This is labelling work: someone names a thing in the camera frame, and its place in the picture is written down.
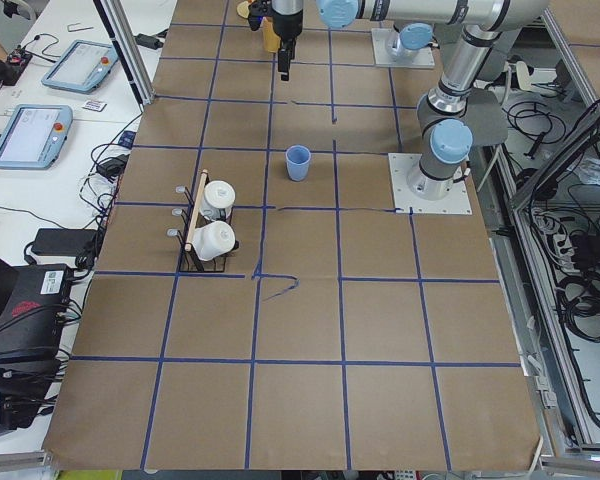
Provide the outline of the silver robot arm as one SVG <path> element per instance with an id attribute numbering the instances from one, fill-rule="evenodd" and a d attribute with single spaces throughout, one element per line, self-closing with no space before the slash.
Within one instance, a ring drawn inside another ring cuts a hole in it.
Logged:
<path id="1" fill-rule="evenodd" d="M 470 128 L 460 120 L 478 73 L 505 31 L 521 28 L 541 15 L 547 1 L 318 1 L 322 22 L 344 28 L 358 19 L 421 21 L 460 25 L 454 53 L 438 84 L 417 108 L 423 139 L 419 163 L 407 185 L 420 198 L 444 198 L 454 174 L 473 144 Z"/>

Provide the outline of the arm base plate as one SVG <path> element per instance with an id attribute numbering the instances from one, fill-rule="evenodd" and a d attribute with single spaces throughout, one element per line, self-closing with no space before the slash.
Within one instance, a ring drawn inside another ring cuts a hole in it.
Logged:
<path id="1" fill-rule="evenodd" d="M 373 28 L 371 30 L 374 60 L 377 67 L 433 69 L 435 60 L 427 33 L 423 40 L 406 30 L 398 33 L 394 29 Z"/>
<path id="2" fill-rule="evenodd" d="M 389 171 L 398 213 L 471 215 L 460 166 L 447 180 L 433 180 L 420 169 L 420 154 L 389 153 Z"/>

